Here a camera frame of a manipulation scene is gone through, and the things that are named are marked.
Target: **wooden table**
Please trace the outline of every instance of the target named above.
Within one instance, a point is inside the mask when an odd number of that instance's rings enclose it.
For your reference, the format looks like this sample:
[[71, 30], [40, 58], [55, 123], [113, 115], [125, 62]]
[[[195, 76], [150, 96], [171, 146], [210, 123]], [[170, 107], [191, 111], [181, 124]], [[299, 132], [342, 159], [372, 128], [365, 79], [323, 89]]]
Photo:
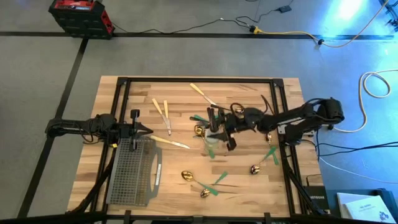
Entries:
[[[91, 117], [109, 113], [116, 80], [117, 77], [110, 76], [101, 78]], [[303, 96], [298, 78], [285, 78], [284, 84], [289, 108], [302, 105]], [[260, 94], [272, 103], [270, 87], [262, 83], [197, 83], [197, 86], [213, 101], [224, 107], [238, 102], [245, 107], [264, 110]], [[116, 114], [120, 112], [123, 88]], [[159, 112], [152, 104], [152, 98], [160, 102], [162, 109], [163, 100], [169, 103], [172, 125], [170, 137]], [[226, 153], [224, 149], [214, 159], [204, 155], [203, 140], [193, 138], [195, 122], [190, 121], [189, 116], [198, 114], [206, 118], [207, 106], [208, 102], [194, 91], [189, 83], [131, 83], [126, 114], [129, 115], [128, 111], [131, 109], [140, 109], [139, 121], [153, 129], [156, 136], [184, 143], [191, 149], [157, 142], [163, 154], [162, 177], [157, 197], [151, 199], [147, 207], [110, 205], [108, 214], [122, 215], [125, 210], [131, 210], [135, 215], [263, 217], [264, 212], [269, 212], [272, 217], [289, 217], [282, 164], [276, 166], [270, 157], [262, 163], [258, 175], [249, 173], [249, 168], [257, 164], [269, 150], [263, 135], [252, 131], [235, 134], [238, 145], [235, 150]], [[125, 120], [128, 123], [132, 122], [127, 115]], [[278, 146], [276, 131], [272, 132], [272, 136], [272, 144]], [[75, 208], [94, 185], [101, 149], [102, 144], [84, 145], [68, 210]], [[279, 150], [276, 155], [280, 161]], [[297, 155], [303, 183], [307, 175], [320, 174], [313, 145], [303, 142], [297, 146]], [[215, 187], [220, 191], [217, 197], [210, 195], [203, 199], [200, 198], [202, 188], [198, 184], [181, 178], [180, 173], [183, 170], [193, 172], [197, 180], [207, 184], [213, 183], [224, 171], [228, 172], [228, 176], [220, 182], [221, 185]], [[322, 185], [320, 175], [311, 177], [310, 181], [314, 185]], [[292, 188], [295, 208], [299, 212], [298, 195], [293, 184]], [[99, 195], [98, 210], [104, 200], [103, 195], [104, 187]]]

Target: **white cable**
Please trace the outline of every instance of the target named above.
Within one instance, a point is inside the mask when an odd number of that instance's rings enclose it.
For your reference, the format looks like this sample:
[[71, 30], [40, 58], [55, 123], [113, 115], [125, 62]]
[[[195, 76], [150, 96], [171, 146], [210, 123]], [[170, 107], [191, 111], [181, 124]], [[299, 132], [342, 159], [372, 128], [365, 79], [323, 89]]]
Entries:
[[354, 172], [351, 172], [351, 171], [348, 171], [348, 170], [344, 170], [344, 169], [339, 168], [339, 167], [337, 167], [337, 166], [333, 166], [333, 165], [331, 165], [330, 163], [328, 163], [327, 161], [325, 161], [325, 160], [322, 159], [322, 158], [320, 158], [320, 160], [322, 160], [326, 165], [329, 165], [329, 166], [331, 166], [331, 167], [333, 167], [333, 168], [335, 168], [335, 169], [338, 169], [338, 170], [347, 172], [347, 173], [349, 173], [349, 174], [354, 174], [354, 175], [357, 175], [357, 176], [359, 176], [359, 177], [364, 177], [364, 178], [366, 178], [366, 179], [374, 180], [374, 181], [381, 182], [381, 183], [385, 183], [385, 184], [398, 184], [398, 182], [390, 182], [390, 181], [384, 181], [384, 180], [377, 180], [377, 179], [374, 179], [374, 178], [372, 178], [372, 177], [367, 177], [367, 176], [365, 176], [365, 175], [356, 174], [356, 173], [354, 173]]
[[[378, 72], [366, 72], [366, 73], [361, 75], [361, 78], [359, 78], [359, 107], [361, 108], [361, 111], [362, 111], [362, 114], [363, 114], [363, 124], [362, 124], [362, 126], [359, 127], [358, 129], [355, 129], [355, 130], [352, 130], [352, 131], [335, 128], [337, 131], [342, 131], [344, 133], [354, 133], [356, 131], [359, 131], [359, 130], [363, 129], [365, 127], [366, 123], [368, 122], [368, 117], [366, 116], [366, 112], [365, 112], [365, 109], [363, 107], [363, 102], [362, 102], [362, 85], [363, 85], [363, 89], [366, 91], [366, 93], [368, 93], [370, 96], [373, 96], [375, 98], [385, 98], [385, 97], [390, 95], [391, 86], [382, 76], [379, 75], [379, 73], [382, 73], [382, 72], [398, 72], [398, 69], [383, 70], [383, 71], [378, 71]], [[373, 76], [373, 75], [375, 77], [379, 78], [380, 80], [382, 80], [386, 84], [387, 89], [388, 89], [387, 94], [385, 94], [383, 96], [377, 96], [377, 95], [372, 94], [368, 90], [368, 88], [366, 87], [366, 80], [368, 80], [368, 78]]]

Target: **yellow cable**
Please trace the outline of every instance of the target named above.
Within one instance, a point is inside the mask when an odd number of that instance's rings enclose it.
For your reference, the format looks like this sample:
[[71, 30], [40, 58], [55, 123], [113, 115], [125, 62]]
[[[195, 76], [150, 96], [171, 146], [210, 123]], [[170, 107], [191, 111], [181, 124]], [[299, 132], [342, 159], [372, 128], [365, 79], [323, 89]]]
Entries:
[[[386, 0], [385, 3], [381, 6], [381, 8], [378, 10], [378, 12], [373, 16], [373, 18], [368, 22], [368, 24], [366, 24], [365, 27], [363, 27], [363, 29], [355, 36], [353, 37], [350, 41], [348, 41], [345, 44], [341, 44], [341, 45], [337, 45], [337, 46], [333, 46], [333, 45], [328, 45], [325, 44], [324, 42], [322, 42], [323, 45], [327, 46], [327, 47], [334, 47], [334, 48], [339, 48], [339, 47], [344, 47], [347, 44], [351, 43], [352, 41], [354, 41], [359, 35], [361, 35], [361, 33], [368, 28], [368, 26], [370, 25], [370, 23], [372, 23], [372, 21], [374, 20], [374, 18], [376, 18], [377, 15], [379, 15], [379, 13], [383, 10], [384, 6], [386, 6], [386, 4], [389, 2], [389, 0]], [[304, 31], [289, 31], [289, 32], [264, 32], [262, 30], [260, 30], [257, 26], [253, 31], [253, 34], [280, 34], [280, 35], [284, 35], [284, 34], [305, 34], [310, 36], [313, 40], [315, 41], [319, 41], [318, 38], [314, 37], [312, 34], [309, 34], [307, 32]]]

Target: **knife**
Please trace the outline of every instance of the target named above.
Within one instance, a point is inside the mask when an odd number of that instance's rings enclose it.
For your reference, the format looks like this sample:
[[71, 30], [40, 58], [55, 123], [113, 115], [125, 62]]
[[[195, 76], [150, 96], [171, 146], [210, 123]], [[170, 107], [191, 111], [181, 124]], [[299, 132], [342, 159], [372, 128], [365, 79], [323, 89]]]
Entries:
[[174, 146], [180, 146], [180, 147], [183, 147], [183, 148], [185, 148], [185, 149], [190, 149], [189, 146], [184, 145], [184, 144], [179, 143], [179, 142], [169, 141], [169, 140], [162, 139], [162, 138], [159, 138], [159, 137], [153, 136], [153, 135], [152, 135], [152, 136], [149, 136], [149, 137], [150, 137], [151, 139], [155, 140], [155, 141], [158, 141], [158, 142], [164, 142], [164, 143], [168, 143], [168, 144], [173, 144]]
[[194, 90], [196, 90], [198, 93], [200, 93], [205, 100], [207, 100], [209, 103], [211, 103], [212, 105], [216, 105], [216, 103], [211, 100], [209, 97], [207, 97], [195, 84], [191, 83], [189, 84]]

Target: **wooden handle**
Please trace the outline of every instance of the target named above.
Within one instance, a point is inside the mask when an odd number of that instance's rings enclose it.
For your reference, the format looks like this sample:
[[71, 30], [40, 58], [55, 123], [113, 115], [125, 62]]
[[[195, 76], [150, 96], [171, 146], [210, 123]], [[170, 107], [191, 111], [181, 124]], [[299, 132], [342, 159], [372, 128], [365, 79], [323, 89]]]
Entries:
[[159, 137], [156, 137], [156, 136], [149, 136], [149, 137], [150, 137], [151, 139], [155, 140], [155, 141], [164, 142], [164, 143], [169, 143], [169, 144], [172, 143], [172, 142], [170, 142], [169, 140], [162, 139], [162, 138], [159, 138]]
[[157, 101], [155, 100], [155, 98], [152, 99], [152, 102], [154, 102], [154, 105], [155, 105], [157, 111], [159, 111], [159, 113], [162, 114], [162, 110], [160, 109], [159, 105], [157, 104]]
[[189, 84], [194, 90], [196, 90], [198, 93], [200, 93], [202, 96], [204, 93], [193, 83]]
[[169, 118], [169, 106], [167, 105], [167, 100], [163, 101], [163, 105], [164, 105], [164, 113], [166, 115], [166, 118]]

